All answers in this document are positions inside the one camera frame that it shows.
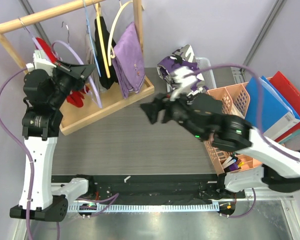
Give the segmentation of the lilac plastic hanger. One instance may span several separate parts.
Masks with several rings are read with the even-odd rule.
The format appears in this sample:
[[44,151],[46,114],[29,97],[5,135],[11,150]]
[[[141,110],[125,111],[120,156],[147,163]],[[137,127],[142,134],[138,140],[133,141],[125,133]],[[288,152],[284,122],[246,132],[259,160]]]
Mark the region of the lilac plastic hanger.
[[[69,26],[63,21],[61,23],[61,27],[65,26],[65,28],[67,29],[67,43],[66,44],[69,44],[70,46],[70,30],[69,30]],[[58,54],[57,54],[57,58],[58,60],[62,60]],[[88,96],[90,96],[91,100],[99,107],[99,108],[103,108],[103,105],[102,105],[102,101],[101,101],[101,97],[100,97],[100,94],[99,94],[99,91],[97,90],[95,84],[94,84],[94,81],[92,79],[92,76],[90,75],[88,77],[88,83],[90,84],[92,90],[89,89],[89,92],[91,92],[93,95],[91,95],[90,93],[87,94]]]

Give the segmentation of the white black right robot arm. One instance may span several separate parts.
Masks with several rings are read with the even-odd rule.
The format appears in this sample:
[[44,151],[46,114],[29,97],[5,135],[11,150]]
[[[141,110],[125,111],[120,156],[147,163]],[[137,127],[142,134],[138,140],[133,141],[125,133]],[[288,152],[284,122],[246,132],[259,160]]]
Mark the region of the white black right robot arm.
[[238,172],[222,173],[215,186],[216,194],[227,198],[249,188],[268,187],[279,193],[300,190],[300,150],[290,150],[263,136],[247,120],[222,112],[223,103],[206,93],[190,100],[184,93],[173,98],[159,93],[153,101],[140,108],[151,124],[164,111],[162,123],[171,120],[182,126],[201,142],[221,151],[246,155],[261,162],[258,167]]

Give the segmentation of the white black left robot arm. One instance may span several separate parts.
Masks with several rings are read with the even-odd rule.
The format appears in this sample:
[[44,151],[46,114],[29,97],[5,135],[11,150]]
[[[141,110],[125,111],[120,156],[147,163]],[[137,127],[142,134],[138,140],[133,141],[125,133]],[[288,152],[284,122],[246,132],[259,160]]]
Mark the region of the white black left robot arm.
[[84,88],[94,69],[93,64],[57,61],[50,70],[36,67],[25,75],[25,175],[19,203],[9,211],[11,218],[59,223],[69,204],[79,197],[91,200],[96,195],[93,177],[83,174],[77,174],[58,190],[51,188],[53,156],[63,119],[60,108],[71,92]]

